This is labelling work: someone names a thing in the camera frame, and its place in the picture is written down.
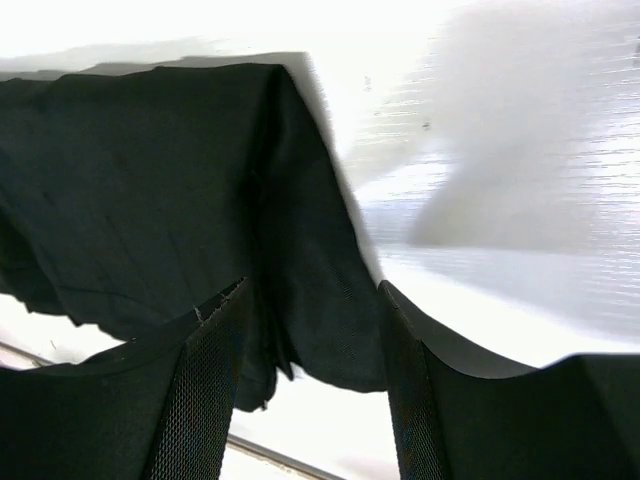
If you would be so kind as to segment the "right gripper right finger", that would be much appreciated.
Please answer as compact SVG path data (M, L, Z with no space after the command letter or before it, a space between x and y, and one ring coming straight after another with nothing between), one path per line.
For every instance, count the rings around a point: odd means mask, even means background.
M639 359L573 355L536 369L378 288L399 472L404 479L635 479Z

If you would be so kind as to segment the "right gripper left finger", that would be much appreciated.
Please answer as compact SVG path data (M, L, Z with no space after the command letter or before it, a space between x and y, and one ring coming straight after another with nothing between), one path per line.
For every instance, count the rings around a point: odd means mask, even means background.
M216 479L249 320L239 280L79 364L1 373L5 479Z

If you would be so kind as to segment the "black skirt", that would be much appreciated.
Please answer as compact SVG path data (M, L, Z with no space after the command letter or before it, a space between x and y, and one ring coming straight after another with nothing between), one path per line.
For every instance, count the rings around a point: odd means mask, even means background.
M1 290L121 340L246 278L236 405L299 366L386 387L376 288L330 154L280 65L1 85Z

